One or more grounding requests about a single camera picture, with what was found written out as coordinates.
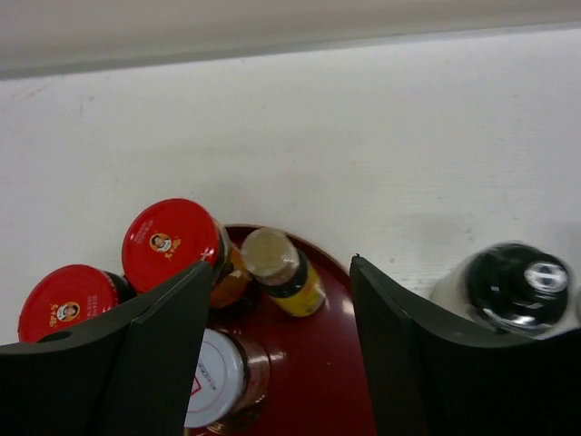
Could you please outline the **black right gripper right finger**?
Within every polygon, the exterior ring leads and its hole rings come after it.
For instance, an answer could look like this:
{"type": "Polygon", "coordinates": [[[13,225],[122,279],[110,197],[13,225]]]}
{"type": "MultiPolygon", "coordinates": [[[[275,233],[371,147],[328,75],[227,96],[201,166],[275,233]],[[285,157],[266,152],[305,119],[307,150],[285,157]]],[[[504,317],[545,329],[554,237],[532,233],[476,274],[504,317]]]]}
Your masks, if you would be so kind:
{"type": "Polygon", "coordinates": [[[497,333],[416,295],[361,256],[352,301],[381,435],[577,435],[580,332],[497,333]]]}

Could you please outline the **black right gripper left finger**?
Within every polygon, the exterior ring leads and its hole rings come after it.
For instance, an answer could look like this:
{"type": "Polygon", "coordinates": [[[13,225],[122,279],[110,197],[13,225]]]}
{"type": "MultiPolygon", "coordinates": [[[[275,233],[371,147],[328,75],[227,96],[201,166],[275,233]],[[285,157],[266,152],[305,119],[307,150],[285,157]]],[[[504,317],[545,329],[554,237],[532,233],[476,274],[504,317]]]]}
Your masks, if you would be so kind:
{"type": "Polygon", "coordinates": [[[92,320],[2,346],[2,434],[181,435],[211,287],[197,262],[92,320]]]}

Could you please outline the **red lid chili jar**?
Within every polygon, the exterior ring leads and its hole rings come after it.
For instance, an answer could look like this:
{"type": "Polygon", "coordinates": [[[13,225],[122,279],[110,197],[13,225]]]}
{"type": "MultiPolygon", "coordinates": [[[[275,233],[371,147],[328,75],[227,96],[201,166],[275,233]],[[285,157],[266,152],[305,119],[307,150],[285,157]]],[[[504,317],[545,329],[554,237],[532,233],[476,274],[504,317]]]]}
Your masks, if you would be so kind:
{"type": "Polygon", "coordinates": [[[28,295],[19,316],[18,339],[38,342],[134,296],[131,284],[121,275],[84,264],[66,265],[45,276],[28,295]]]}
{"type": "Polygon", "coordinates": [[[213,310],[234,310],[252,301],[251,277],[239,249],[225,227],[192,200],[172,198],[149,206],[123,239],[123,272],[139,293],[198,261],[211,266],[213,310]]]}

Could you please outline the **white lid sauce jar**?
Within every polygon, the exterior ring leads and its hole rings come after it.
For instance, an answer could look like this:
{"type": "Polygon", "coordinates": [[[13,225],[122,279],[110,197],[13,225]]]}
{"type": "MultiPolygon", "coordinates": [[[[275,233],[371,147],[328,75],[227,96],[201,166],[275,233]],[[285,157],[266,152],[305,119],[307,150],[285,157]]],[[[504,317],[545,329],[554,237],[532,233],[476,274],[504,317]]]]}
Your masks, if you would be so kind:
{"type": "Polygon", "coordinates": [[[270,377],[269,356],[256,341],[205,330],[184,426],[206,427],[260,402],[270,377]]]}

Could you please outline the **black pump white powder bottle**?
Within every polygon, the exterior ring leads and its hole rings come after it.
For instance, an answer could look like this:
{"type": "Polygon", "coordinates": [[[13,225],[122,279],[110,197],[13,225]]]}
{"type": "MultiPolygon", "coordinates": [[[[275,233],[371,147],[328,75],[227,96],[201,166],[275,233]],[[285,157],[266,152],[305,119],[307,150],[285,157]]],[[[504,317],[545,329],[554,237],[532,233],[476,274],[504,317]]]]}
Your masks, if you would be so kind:
{"type": "Polygon", "coordinates": [[[435,284],[429,299],[491,330],[535,338],[562,321],[573,281],[561,259],[506,242],[468,257],[435,284]]]}

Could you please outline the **yellow label oil bottle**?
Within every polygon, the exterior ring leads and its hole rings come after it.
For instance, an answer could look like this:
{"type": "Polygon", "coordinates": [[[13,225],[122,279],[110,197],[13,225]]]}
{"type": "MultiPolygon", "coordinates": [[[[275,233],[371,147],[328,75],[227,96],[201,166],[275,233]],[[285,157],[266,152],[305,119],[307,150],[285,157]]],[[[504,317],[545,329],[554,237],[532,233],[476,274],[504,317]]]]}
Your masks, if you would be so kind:
{"type": "Polygon", "coordinates": [[[319,275],[286,233],[269,227],[251,232],[241,245],[241,258],[261,289],[287,314],[307,317],[325,303],[319,275]]]}

